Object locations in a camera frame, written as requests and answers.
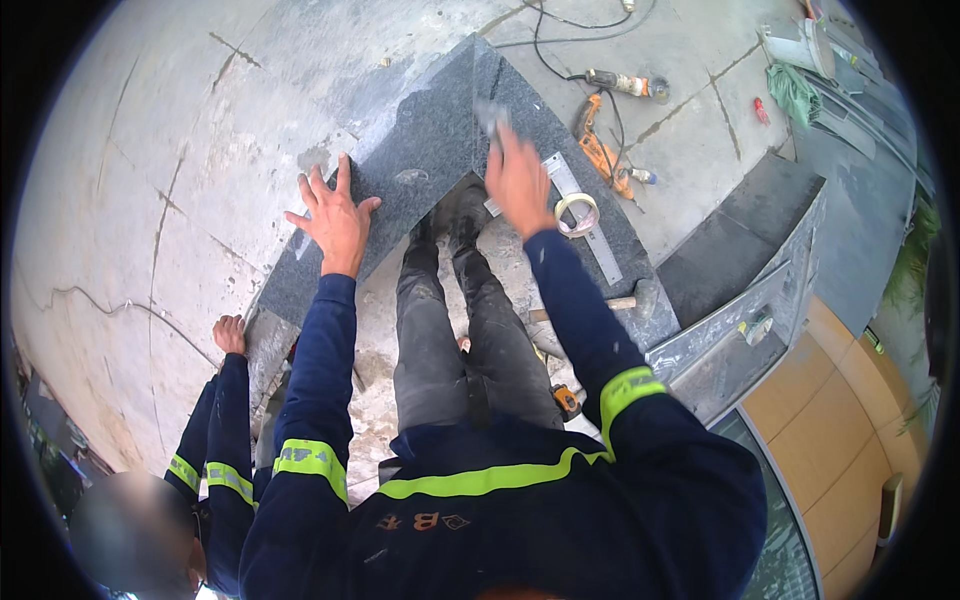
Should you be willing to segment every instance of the concrete floor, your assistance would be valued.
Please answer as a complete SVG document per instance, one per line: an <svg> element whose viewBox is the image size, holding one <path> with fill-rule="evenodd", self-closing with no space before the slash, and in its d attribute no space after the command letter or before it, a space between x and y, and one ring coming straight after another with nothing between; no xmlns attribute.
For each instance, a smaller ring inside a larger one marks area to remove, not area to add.
<svg viewBox="0 0 960 600"><path fill-rule="evenodd" d="M519 0L293 0L122 3L66 82L40 140L17 224L12 281L16 341L86 436L118 470L162 473L221 356L210 328L247 313L301 210L296 174L327 170L431 61L480 31L491 43L529 39L535 11ZM586 23L619 2L549 0ZM643 13L647 2L638 2ZM543 47L563 72L589 67L660 74L666 106L619 96L625 160L657 173L622 206L655 264L726 197L768 149L787 140L766 92L758 31L794 27L796 0L657 0L637 30L605 41ZM544 19L541 37L582 36ZM503 50L566 123L592 91L539 63L531 46ZM380 65L390 58L390 66ZM763 100L773 125L753 110ZM597 131L615 147L611 107ZM516 308L539 295L509 226L481 249ZM358 291L356 369L368 390L350 412L348 482L359 500L396 433L398 248ZM454 331L463 298L446 262ZM78 286L82 291L69 291ZM146 310L149 307L154 314ZM575 385L555 362L555 381Z"/></svg>

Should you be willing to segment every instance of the steel ruler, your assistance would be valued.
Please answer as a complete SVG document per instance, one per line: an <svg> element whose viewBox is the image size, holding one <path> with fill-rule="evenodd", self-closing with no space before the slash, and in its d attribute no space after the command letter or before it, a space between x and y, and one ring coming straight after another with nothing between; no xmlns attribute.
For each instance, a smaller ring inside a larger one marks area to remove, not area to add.
<svg viewBox="0 0 960 600"><path fill-rule="evenodd" d="M577 183L577 179L573 177L573 172L570 171L569 165L566 164L564 155L557 152L548 157L542 164L546 169L546 174L553 181L553 184L557 186L557 191L560 192L561 197L583 191L580 189L580 184ZM493 200L487 199L487 201L484 202L484 206L494 217L500 214L500 207L497 206ZM590 213L589 206L584 206L583 203L572 204L568 210L578 224ZM597 259L597 263L600 265L600 270L603 272L604 277L607 278L607 283L614 285L622 279L623 274L620 272L620 266L616 264L613 251L610 249L610 244L607 243L607 237L603 234L603 230L600 229L600 224L593 226L584 238L587 240L587 245L590 246L590 251L593 252L593 256Z"/></svg>

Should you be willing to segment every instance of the tape roll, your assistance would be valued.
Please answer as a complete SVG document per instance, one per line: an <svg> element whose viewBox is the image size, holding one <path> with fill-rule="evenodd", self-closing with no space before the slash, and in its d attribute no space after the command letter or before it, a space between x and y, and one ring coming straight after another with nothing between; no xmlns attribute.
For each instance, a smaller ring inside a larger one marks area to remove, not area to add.
<svg viewBox="0 0 960 600"><path fill-rule="evenodd" d="M564 223L561 220L561 215L564 214L564 211L570 208L575 203L582 202L589 206L590 212L587 213L587 216L580 220L577 223L577 226L571 228L569 225ZM577 192L575 194L570 194L569 196L564 196L560 198L560 201L557 202L557 205L553 208L553 216L557 219L557 229L560 230L560 233L566 237L583 237L600 222L600 209L597 208L597 202L590 196L590 194L584 194L583 192Z"/></svg>

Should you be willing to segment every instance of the left hand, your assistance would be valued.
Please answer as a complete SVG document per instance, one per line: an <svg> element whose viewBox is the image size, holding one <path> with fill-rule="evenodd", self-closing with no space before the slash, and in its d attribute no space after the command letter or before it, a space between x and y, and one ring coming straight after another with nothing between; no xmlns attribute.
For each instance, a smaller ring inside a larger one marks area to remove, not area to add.
<svg viewBox="0 0 960 600"><path fill-rule="evenodd" d="M367 198L354 205L350 198L350 159L347 153L340 153L338 167L336 191L326 186L319 164L310 169L309 179L300 174L300 195L310 209L310 218L289 210L283 216L306 231L324 251L321 276L339 273L356 279L370 235L370 213L380 206L380 199Z"/></svg>
<svg viewBox="0 0 960 600"><path fill-rule="evenodd" d="M213 326L213 341L221 350L230 354L244 354L247 352L247 341L243 337L243 328L247 322L240 315L231 317L224 315Z"/></svg>

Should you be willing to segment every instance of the hand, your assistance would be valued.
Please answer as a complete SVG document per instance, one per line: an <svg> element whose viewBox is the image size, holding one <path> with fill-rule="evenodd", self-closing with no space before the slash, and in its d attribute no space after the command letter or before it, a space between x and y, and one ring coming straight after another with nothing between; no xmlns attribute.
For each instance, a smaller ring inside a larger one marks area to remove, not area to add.
<svg viewBox="0 0 960 600"><path fill-rule="evenodd" d="M380 206L380 199L367 198L360 205L354 205L350 199L350 159L346 153L340 153L339 167L336 191L326 186L319 164L310 169L309 180L301 173L297 177L300 195L310 209L310 218L290 211L283 215L324 251L321 276L340 273L356 279L370 234L370 213Z"/></svg>
<svg viewBox="0 0 960 600"><path fill-rule="evenodd" d="M491 144L484 183L503 216L526 242L535 233L557 227L553 214L546 209L550 178L532 143L521 142L503 123L496 128L503 150Z"/></svg>
<svg viewBox="0 0 960 600"><path fill-rule="evenodd" d="M247 351L247 342L243 338L243 328L246 322L240 318L240 315L231 317L224 315L213 326L213 342L221 350L230 354L243 354Z"/></svg>

